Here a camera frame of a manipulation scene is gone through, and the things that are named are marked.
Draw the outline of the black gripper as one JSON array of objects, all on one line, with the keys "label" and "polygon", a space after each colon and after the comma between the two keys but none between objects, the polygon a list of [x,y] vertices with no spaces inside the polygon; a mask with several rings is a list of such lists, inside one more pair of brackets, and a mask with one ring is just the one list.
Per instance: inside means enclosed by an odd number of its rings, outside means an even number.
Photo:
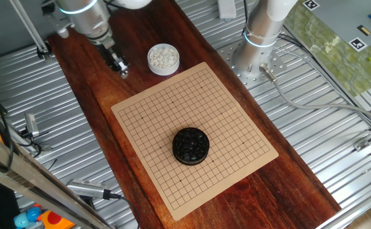
[{"label": "black gripper", "polygon": [[126,79],[128,77],[128,66],[125,64],[123,57],[114,50],[114,45],[113,40],[104,40],[101,42],[98,50],[106,64],[123,79]]}]

